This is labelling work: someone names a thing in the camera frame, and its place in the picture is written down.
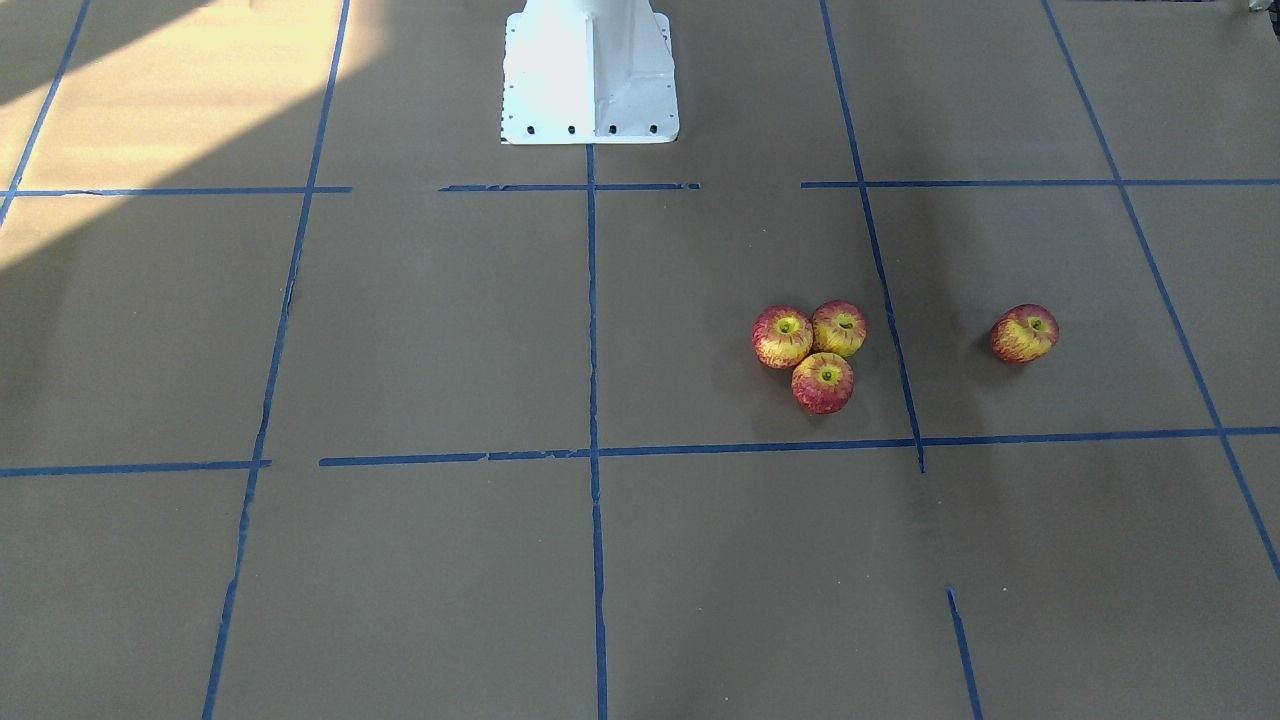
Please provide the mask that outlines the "apple nearest robot base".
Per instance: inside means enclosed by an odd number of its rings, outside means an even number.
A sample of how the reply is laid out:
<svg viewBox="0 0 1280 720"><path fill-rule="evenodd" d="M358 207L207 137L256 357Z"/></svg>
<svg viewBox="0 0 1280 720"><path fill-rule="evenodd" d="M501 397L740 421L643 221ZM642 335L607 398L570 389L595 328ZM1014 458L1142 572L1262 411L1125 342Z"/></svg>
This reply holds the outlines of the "apple nearest robot base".
<svg viewBox="0 0 1280 720"><path fill-rule="evenodd" d="M753 351L771 369L796 366L809 356L813 338L810 318L788 305L764 309L751 327Z"/></svg>

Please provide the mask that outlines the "apple toward arm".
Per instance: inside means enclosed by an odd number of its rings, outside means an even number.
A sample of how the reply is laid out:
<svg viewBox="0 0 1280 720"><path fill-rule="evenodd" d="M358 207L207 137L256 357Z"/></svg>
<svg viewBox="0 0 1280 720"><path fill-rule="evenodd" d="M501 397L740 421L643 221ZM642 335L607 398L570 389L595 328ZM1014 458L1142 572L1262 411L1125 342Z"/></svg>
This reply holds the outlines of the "apple toward arm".
<svg viewBox="0 0 1280 720"><path fill-rule="evenodd" d="M868 329L861 310L852 302L835 299L812 314L814 354L835 354L849 359L865 343Z"/></svg>

